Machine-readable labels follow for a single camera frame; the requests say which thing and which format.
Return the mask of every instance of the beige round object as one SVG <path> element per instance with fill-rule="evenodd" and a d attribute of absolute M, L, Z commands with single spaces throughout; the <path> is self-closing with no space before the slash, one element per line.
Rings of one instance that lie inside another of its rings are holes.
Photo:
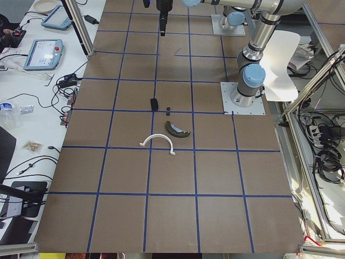
<path fill-rule="evenodd" d="M 35 2 L 33 8 L 41 13 L 50 13 L 57 5 L 55 0 L 39 0 Z"/>

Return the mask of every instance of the small plastic packet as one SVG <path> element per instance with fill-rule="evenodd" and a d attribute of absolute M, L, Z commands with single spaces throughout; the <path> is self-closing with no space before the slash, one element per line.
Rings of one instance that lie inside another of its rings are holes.
<path fill-rule="evenodd" d="M 24 146 L 23 149 L 28 149 L 33 152 L 39 152 L 42 148 L 42 144 L 36 143 L 34 141 L 29 140 Z"/>

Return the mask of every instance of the mounting plate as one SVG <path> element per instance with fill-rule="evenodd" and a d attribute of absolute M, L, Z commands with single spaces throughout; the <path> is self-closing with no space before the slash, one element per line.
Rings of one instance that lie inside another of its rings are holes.
<path fill-rule="evenodd" d="M 233 114 L 241 114 L 241 115 L 266 115 L 265 108 L 263 104 L 262 98 L 255 99 L 254 103 L 247 107 L 242 108 L 237 105 L 235 105 L 231 101 L 230 94 L 233 89 L 237 87 L 237 82 L 221 82 L 220 88 L 222 89 L 222 99 L 223 99 L 223 109 L 225 115 L 232 115 Z"/>
<path fill-rule="evenodd" d="M 222 18 L 222 16 L 223 15 L 211 15 L 213 35 L 239 37 L 246 36 L 246 32 L 244 30 L 243 25 L 237 26 L 234 30 L 231 31 L 223 30 L 221 27 L 219 27 L 219 21 Z"/>

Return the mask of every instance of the bottle label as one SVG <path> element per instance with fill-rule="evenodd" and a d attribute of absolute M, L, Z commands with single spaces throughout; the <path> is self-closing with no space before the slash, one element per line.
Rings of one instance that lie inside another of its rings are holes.
<path fill-rule="evenodd" d="M 11 109 L 12 109 L 12 105 L 9 103 L 0 104 L 0 110 L 11 110 Z"/>

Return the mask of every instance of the red wire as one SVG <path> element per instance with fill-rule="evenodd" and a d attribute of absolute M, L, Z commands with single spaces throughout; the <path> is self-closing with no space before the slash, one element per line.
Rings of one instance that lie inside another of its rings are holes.
<path fill-rule="evenodd" d="M 314 244 L 318 245 L 319 247 L 321 247 L 322 245 L 317 243 L 315 240 L 313 240 L 310 236 L 305 236 L 304 237 L 304 242 L 309 239 L 310 241 L 312 241 Z"/>

